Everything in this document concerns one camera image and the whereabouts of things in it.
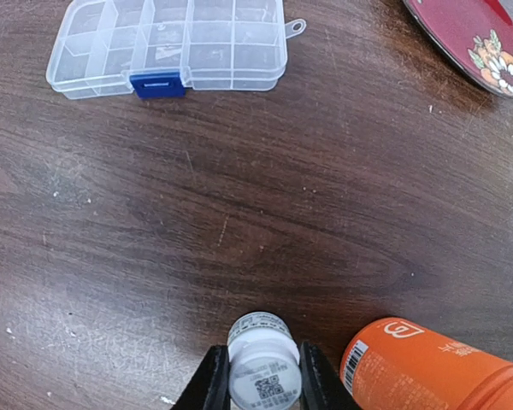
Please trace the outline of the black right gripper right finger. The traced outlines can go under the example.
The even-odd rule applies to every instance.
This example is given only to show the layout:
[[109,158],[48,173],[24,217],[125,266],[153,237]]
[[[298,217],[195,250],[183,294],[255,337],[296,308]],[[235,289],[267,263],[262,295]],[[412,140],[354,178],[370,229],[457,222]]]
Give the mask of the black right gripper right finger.
[[316,344],[302,342],[299,352],[302,409],[357,410],[359,408],[326,355]]

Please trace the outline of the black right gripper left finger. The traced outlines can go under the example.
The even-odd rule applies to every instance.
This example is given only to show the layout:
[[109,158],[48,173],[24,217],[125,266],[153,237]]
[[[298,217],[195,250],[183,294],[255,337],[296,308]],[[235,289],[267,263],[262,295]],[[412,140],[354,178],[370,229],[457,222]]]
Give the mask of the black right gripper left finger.
[[172,410],[230,410],[226,345],[209,348]]

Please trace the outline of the small white pill bottle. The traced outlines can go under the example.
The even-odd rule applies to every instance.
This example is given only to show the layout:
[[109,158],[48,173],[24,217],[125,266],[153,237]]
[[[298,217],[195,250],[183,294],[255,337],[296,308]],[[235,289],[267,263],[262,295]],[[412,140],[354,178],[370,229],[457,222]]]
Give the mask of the small white pill bottle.
[[300,353],[277,315],[240,317],[227,338],[228,392],[240,409],[290,409],[302,392]]

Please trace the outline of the clear plastic pill organizer box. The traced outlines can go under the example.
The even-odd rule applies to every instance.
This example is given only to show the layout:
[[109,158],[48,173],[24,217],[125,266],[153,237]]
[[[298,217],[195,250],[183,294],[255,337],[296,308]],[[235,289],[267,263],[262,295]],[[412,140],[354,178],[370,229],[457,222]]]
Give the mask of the clear plastic pill organizer box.
[[269,91],[304,32],[281,1],[73,1],[46,70],[68,99]]

